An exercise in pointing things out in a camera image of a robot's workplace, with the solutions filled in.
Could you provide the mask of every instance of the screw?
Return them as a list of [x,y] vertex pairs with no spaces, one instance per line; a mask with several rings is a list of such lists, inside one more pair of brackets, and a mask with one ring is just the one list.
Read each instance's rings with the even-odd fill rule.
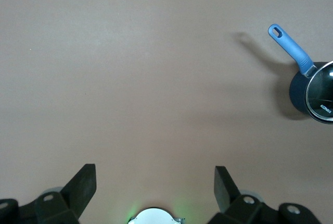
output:
[[8,207],[8,205],[9,204],[7,202],[3,202],[0,204],[0,209],[6,208],[6,207]]
[[43,198],[43,201],[47,202],[53,199],[53,195],[49,194]]
[[243,198],[243,200],[247,203],[247,204],[254,204],[254,199],[253,198],[251,198],[251,197],[249,197],[249,196],[245,196],[244,198]]
[[293,205],[289,205],[289,206],[287,207],[287,209],[288,209],[288,211],[291,212],[292,214],[299,215],[299,214],[301,213],[300,210],[299,210],[297,207],[293,206]]

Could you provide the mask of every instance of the green light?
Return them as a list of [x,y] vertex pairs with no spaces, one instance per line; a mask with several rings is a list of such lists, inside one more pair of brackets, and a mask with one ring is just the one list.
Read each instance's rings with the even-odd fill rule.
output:
[[137,212],[139,211],[139,204],[138,202],[135,202],[132,204],[132,207],[130,208],[130,210],[127,212],[127,215],[126,215],[126,221],[130,221],[130,219],[132,217],[134,217]]
[[173,204],[173,213],[175,217],[185,218],[186,223],[199,223],[198,219],[202,219],[202,209],[198,209],[193,202],[184,198],[177,199]]

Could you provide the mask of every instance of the pan handle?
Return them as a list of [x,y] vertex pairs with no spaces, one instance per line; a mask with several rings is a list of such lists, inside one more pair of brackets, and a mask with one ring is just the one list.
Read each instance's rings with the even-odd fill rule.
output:
[[317,68],[311,58],[279,25],[272,24],[268,33],[296,61],[302,75],[313,75]]

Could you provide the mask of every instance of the hole in handle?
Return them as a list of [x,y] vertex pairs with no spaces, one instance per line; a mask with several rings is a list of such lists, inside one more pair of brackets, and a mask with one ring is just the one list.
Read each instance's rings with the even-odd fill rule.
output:
[[280,38],[282,36],[282,32],[277,27],[274,27],[272,31],[277,38]]

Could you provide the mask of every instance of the saucepan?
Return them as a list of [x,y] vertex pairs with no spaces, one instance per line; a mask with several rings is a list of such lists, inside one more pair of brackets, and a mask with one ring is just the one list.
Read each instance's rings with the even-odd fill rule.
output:
[[299,66],[289,87],[294,107],[319,122],[333,124],[333,61],[314,63],[277,24],[271,25],[268,33]]

